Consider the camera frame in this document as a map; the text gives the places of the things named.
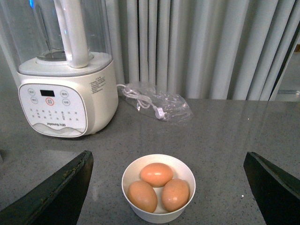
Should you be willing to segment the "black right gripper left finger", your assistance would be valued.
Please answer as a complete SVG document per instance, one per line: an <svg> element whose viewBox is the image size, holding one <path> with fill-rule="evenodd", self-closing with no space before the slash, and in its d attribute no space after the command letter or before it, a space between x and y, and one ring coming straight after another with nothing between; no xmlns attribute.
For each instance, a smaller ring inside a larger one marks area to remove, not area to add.
<svg viewBox="0 0 300 225"><path fill-rule="evenodd" d="M0 212L2 225L75 225L81 214L94 158L84 151Z"/></svg>

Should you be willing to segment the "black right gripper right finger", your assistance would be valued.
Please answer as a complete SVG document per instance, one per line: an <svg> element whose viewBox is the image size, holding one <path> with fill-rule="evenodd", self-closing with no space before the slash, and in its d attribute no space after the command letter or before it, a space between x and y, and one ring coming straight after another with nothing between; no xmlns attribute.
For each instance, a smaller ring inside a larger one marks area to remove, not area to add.
<svg viewBox="0 0 300 225"><path fill-rule="evenodd" d="M300 180L255 152L243 164L252 194L268 225L300 223Z"/></svg>

